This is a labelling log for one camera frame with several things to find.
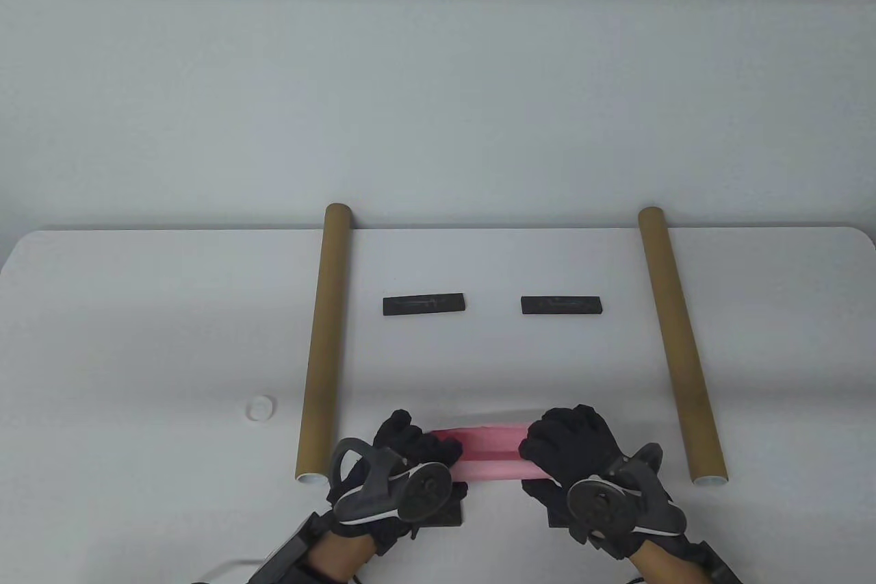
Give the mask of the person's right hand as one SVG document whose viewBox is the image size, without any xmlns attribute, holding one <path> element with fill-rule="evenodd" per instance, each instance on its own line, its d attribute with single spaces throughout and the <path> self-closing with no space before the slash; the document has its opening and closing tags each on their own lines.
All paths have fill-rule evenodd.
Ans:
<svg viewBox="0 0 876 584">
<path fill-rule="evenodd" d="M 594 408 L 553 408 L 528 428 L 519 455 L 545 473 L 523 491 L 566 525 L 580 544 L 614 559 L 631 558 L 645 543 L 671 556 L 693 558 L 687 519 L 660 482 L 661 450 L 646 444 L 621 452 Z"/>
</svg>

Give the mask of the person's left hand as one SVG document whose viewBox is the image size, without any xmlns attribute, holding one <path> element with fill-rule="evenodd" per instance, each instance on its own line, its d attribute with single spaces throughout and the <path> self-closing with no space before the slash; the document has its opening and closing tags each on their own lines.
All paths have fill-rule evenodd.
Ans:
<svg viewBox="0 0 876 584">
<path fill-rule="evenodd" d="M 339 537 L 370 537 L 384 555 L 401 537 L 423 528 L 460 527 L 468 484 L 450 469 L 463 455 L 456 439 L 440 439 L 392 412 L 372 442 L 343 439 L 335 447 L 326 526 Z"/>
</svg>

